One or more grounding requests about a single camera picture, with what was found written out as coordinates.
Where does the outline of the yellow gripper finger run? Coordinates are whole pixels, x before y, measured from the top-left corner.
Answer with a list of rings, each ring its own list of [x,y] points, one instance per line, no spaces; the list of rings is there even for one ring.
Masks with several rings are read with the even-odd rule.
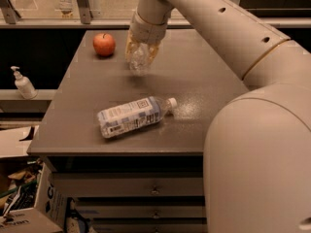
[[[131,30],[128,31],[125,46],[125,60],[130,61],[132,54],[138,49],[139,42],[135,39]]]
[[[153,63],[153,61],[156,58],[156,55],[158,53],[158,49],[159,49],[159,44],[152,44],[152,45],[148,45],[148,64],[151,65]]]

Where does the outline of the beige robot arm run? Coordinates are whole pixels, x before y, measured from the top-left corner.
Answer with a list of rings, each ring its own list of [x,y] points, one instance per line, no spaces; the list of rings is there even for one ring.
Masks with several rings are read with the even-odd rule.
[[[178,10],[248,87],[205,138],[208,233],[311,233],[311,54],[229,0],[139,0],[125,52]]]

